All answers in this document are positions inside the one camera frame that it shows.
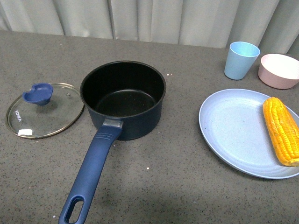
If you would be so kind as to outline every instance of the black saucepan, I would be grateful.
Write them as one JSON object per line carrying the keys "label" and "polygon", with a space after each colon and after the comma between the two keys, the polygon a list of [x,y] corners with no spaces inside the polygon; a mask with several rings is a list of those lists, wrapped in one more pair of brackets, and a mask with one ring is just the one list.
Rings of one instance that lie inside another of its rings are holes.
{"label": "black saucepan", "polygon": [[149,65],[118,61],[102,65],[83,80],[80,95],[98,129],[59,217],[68,224],[83,202],[76,224],[85,222],[104,163],[114,140],[132,140],[152,131],[160,120],[166,82]]}

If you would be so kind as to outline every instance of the blue handle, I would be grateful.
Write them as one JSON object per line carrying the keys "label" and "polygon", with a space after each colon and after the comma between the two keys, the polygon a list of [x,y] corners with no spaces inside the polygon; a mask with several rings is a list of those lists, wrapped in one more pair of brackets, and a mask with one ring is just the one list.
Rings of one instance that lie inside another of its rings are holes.
{"label": "blue handle", "polygon": [[32,85],[29,92],[23,92],[23,100],[27,103],[44,106],[50,102],[53,94],[53,86],[49,83],[37,83]]}
{"label": "blue handle", "polygon": [[83,205],[74,223],[85,222],[109,149],[121,132],[121,127],[104,125],[97,131],[61,211],[59,224],[69,224],[71,213],[77,202],[83,202]]}

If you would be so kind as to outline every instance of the pan handle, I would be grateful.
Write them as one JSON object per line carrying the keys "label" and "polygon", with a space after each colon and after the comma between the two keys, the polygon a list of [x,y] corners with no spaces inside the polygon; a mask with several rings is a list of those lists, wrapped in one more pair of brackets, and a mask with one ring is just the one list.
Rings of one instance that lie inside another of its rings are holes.
{"label": "pan handle", "polygon": [[83,205],[74,224],[85,222],[109,149],[122,132],[122,122],[113,122],[118,124],[105,125],[104,123],[95,134],[61,211],[59,224],[69,224],[77,202],[83,202]]}

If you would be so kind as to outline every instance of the curtain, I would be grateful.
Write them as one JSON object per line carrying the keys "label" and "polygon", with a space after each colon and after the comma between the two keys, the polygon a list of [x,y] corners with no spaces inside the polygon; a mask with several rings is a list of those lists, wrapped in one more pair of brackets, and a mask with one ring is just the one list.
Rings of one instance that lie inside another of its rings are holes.
{"label": "curtain", "polygon": [[0,29],[299,54],[299,1],[0,0]]}

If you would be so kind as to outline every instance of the table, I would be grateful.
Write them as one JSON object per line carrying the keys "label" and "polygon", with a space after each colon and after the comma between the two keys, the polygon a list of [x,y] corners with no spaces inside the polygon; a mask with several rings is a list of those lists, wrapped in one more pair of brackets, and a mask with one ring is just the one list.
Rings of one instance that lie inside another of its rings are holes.
{"label": "table", "polygon": [[2,223],[58,223],[96,133],[84,109],[65,131],[24,139],[6,128],[8,107],[33,83],[79,88],[94,68],[118,60],[155,67],[167,91],[151,133],[114,142],[86,224],[299,222],[299,177],[266,180],[244,174],[219,159],[199,129],[201,104],[223,89],[277,96],[299,114],[299,85],[277,90],[258,79],[263,53],[240,81],[223,73],[227,49],[0,31],[0,53]]}

